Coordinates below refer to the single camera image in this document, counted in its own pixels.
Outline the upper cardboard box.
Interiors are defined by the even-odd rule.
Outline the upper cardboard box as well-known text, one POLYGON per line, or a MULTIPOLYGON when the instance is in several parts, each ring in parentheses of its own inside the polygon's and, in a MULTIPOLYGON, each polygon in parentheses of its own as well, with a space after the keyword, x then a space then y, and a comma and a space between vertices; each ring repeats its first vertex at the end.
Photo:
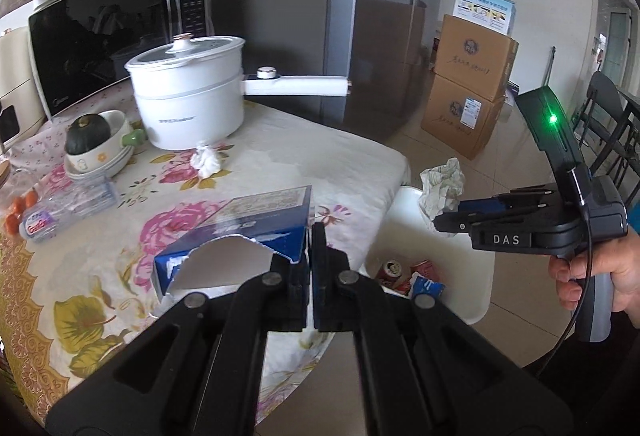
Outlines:
POLYGON ((435 74, 495 102, 503 97, 518 42, 459 17, 445 15, 435 74))

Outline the white trash bin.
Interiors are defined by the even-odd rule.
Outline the white trash bin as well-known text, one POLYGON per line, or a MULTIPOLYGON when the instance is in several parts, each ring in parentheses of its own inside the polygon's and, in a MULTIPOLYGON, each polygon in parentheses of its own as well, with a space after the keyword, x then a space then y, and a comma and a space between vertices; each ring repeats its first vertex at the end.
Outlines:
POLYGON ((373 278, 383 263, 396 261, 402 277, 408 278, 412 265, 429 261, 445 285, 442 303, 473 326, 489 309, 495 254, 474 250, 467 235, 434 230, 419 208, 421 195, 414 187, 398 190, 360 273, 373 278))

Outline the red milk drink can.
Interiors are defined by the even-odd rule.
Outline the red milk drink can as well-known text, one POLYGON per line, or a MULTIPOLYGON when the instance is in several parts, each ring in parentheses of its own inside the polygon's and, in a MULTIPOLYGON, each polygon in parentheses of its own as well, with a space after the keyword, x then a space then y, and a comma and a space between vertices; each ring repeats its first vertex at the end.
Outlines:
POLYGON ((411 265, 410 271, 411 274, 419 274, 425 279, 430 279, 434 282, 440 281, 438 270, 430 260, 424 260, 411 265))

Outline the small blue carton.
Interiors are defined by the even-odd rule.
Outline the small blue carton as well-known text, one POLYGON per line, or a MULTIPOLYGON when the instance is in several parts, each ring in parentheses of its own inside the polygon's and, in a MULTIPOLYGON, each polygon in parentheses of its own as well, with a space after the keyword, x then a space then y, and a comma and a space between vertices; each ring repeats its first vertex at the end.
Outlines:
POLYGON ((410 279, 410 297, 412 299, 419 295, 427 295, 438 300, 445 290, 446 286, 442 282, 434 281, 419 274, 413 275, 410 279))

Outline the broom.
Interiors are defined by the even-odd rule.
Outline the broom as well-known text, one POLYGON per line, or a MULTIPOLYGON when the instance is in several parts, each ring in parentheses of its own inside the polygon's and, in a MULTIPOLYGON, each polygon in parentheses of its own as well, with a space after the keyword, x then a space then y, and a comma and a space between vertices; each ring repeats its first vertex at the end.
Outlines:
POLYGON ((556 55, 556 46, 552 45, 550 48, 546 69, 544 69, 544 76, 542 77, 542 82, 541 82, 542 86, 549 86, 550 84, 552 69, 555 61, 555 55, 556 55))

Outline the grey refrigerator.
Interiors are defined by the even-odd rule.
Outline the grey refrigerator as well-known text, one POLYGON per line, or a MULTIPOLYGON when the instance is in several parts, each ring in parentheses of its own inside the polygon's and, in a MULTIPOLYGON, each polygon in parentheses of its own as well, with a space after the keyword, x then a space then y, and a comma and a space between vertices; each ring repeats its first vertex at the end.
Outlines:
POLYGON ((386 141, 421 107, 440 0, 211 0, 215 31, 245 40, 248 74, 344 76, 344 97, 262 104, 386 141))

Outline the black microwave oven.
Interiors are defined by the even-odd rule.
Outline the black microwave oven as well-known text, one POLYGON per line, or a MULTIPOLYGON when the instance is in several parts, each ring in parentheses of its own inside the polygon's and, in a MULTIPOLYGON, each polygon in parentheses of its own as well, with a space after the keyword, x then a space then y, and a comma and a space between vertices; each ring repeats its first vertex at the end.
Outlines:
POLYGON ((28 19, 30 60, 48 118, 129 77, 132 57, 180 33, 213 33, 209 0, 50 0, 28 19))

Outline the white electric cooking pot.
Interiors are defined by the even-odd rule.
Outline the white electric cooking pot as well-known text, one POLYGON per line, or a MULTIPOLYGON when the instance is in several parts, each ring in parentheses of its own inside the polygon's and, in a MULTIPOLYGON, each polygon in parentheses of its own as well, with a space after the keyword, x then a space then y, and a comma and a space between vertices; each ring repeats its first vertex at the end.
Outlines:
POLYGON ((344 76, 284 76, 262 66, 244 74, 238 37, 179 34, 125 65, 146 135, 158 149, 213 145, 244 121, 247 96, 345 97, 344 76))

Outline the clear plastic water bottle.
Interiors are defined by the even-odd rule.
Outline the clear plastic water bottle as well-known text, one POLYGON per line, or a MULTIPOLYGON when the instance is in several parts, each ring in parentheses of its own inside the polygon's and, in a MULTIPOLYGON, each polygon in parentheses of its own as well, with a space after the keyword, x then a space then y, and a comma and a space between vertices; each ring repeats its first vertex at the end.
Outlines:
POLYGON ((27 241, 42 242, 76 223, 114 207, 116 189, 108 178, 73 183, 25 211, 18 233, 27 241))

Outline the white plate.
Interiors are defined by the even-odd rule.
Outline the white plate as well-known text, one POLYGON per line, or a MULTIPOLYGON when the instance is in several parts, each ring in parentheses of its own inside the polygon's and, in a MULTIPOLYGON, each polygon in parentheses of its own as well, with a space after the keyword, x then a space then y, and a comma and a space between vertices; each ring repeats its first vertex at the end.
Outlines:
POLYGON ((101 176, 111 178, 126 167, 133 154, 134 147, 125 147, 115 158, 88 172, 80 172, 74 169, 68 158, 64 159, 63 167, 66 176, 73 182, 90 181, 90 179, 101 176))

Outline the blue white printed box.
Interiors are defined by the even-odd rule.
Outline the blue white printed box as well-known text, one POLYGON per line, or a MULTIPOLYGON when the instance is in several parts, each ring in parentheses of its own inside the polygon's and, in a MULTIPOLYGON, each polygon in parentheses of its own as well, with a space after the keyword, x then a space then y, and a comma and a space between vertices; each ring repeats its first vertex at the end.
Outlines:
POLYGON ((511 37, 516 5, 510 0, 454 0, 451 15, 511 37))

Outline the large blue food box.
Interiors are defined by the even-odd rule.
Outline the large blue food box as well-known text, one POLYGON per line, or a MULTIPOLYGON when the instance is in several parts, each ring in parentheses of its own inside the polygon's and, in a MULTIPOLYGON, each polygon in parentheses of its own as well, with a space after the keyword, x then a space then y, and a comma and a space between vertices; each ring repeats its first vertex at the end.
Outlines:
POLYGON ((309 186, 231 199, 155 255, 158 300, 167 305, 193 291, 224 294, 269 271, 275 254, 298 263, 310 217, 309 186))

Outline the lower cardboard box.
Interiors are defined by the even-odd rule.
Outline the lower cardboard box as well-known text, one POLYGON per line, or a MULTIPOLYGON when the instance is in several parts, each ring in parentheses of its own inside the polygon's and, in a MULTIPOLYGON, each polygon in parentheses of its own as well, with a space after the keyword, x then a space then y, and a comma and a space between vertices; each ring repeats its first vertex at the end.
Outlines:
POLYGON ((473 160, 488 144, 503 104, 503 97, 490 102, 457 83, 435 76, 421 129, 473 160))

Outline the cardboard box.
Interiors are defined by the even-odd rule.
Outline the cardboard box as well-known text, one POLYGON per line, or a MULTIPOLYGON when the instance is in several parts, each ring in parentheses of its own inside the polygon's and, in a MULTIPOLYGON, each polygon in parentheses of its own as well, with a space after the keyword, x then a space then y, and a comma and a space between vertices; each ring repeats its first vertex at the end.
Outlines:
POLYGON ((459 17, 445 15, 435 74, 495 102, 503 97, 518 42, 459 17))
POLYGON ((488 144, 503 104, 503 97, 490 102, 457 83, 435 76, 421 129, 473 160, 488 144))

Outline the grey paper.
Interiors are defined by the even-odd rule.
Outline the grey paper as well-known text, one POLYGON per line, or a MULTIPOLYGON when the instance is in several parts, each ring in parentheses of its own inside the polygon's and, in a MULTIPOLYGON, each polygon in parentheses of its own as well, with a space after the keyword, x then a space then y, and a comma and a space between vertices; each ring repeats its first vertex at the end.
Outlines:
POLYGON ((418 200, 423 216, 434 222, 439 214, 455 212, 464 193, 465 176, 457 158, 420 173, 422 193, 418 200))

